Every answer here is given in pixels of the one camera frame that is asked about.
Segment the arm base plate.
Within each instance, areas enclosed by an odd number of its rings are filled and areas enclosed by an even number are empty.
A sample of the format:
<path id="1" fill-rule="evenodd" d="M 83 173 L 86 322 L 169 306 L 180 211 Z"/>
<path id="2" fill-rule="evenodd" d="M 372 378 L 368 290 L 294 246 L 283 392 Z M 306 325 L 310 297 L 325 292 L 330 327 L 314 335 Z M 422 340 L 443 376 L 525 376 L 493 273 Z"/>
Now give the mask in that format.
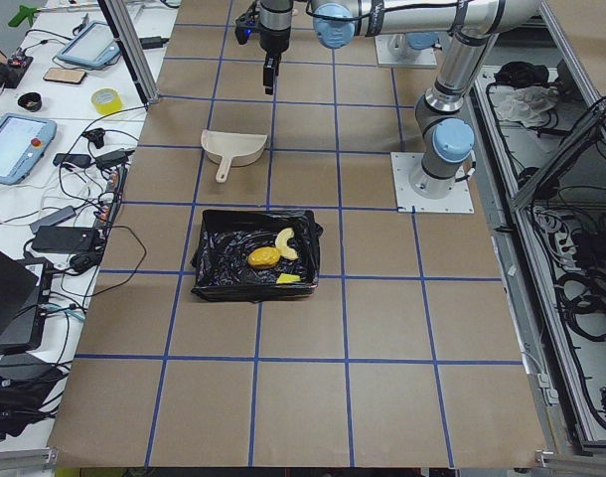
<path id="1" fill-rule="evenodd" d="M 379 35 L 376 37 L 378 65 L 385 68 L 434 70 L 437 32 Z"/>
<path id="2" fill-rule="evenodd" d="M 474 213 L 466 171 L 461 165 L 449 179 L 435 179 L 422 169 L 423 153 L 392 152 L 391 170 L 396 210 L 400 213 Z"/>

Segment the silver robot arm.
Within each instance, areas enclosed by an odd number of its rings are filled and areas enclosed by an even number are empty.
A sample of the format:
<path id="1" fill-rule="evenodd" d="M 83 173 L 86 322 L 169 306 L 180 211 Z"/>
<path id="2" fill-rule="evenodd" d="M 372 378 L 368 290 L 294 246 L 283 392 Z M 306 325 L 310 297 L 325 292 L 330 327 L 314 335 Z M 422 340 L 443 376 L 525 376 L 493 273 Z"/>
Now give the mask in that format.
<path id="1" fill-rule="evenodd" d="M 257 34 L 265 52 L 263 86 L 272 93 L 288 49 L 296 7 L 311 18 L 319 43 L 338 50 L 372 38 L 382 67 L 438 69 L 422 104 L 437 117 L 457 113 L 499 34 L 536 14 L 536 1 L 254 1 L 235 21 L 245 44 Z"/>
<path id="2" fill-rule="evenodd" d="M 431 49 L 439 43 L 438 32 L 414 32 L 397 34 L 390 40 L 390 47 L 401 55 Z"/>

